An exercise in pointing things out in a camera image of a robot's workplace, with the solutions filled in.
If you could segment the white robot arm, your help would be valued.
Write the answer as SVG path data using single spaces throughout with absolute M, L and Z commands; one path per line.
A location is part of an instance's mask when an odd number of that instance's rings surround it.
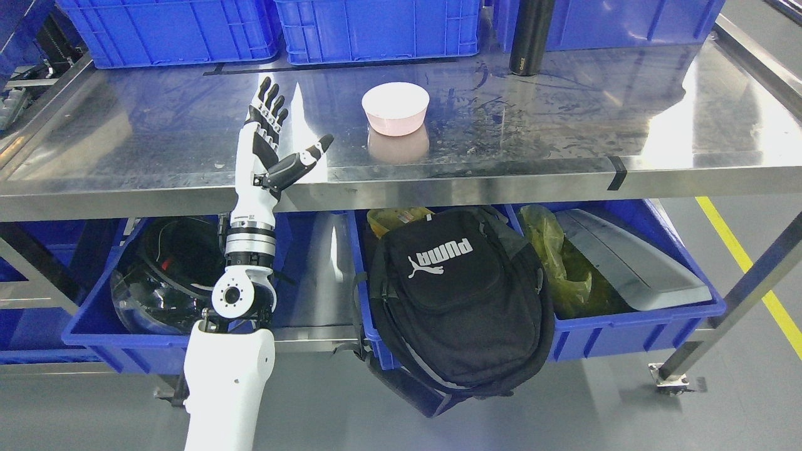
M 273 214 L 231 217 L 226 268 L 212 289 L 213 312 L 193 326 L 184 360 L 187 450 L 253 449 L 276 359 L 268 328 L 277 298 L 269 279 L 275 226 Z

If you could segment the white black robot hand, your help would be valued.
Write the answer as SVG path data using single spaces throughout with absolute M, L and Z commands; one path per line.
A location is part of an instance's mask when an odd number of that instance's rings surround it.
M 278 83 L 264 77 L 239 132 L 235 164 L 237 203 L 230 214 L 234 227 L 254 222 L 263 228 L 275 228 L 273 209 L 281 193 L 312 171 L 333 143 L 332 134 L 327 134 L 314 145 L 279 158 L 279 136 L 287 117 L 288 109 L 284 107 Z

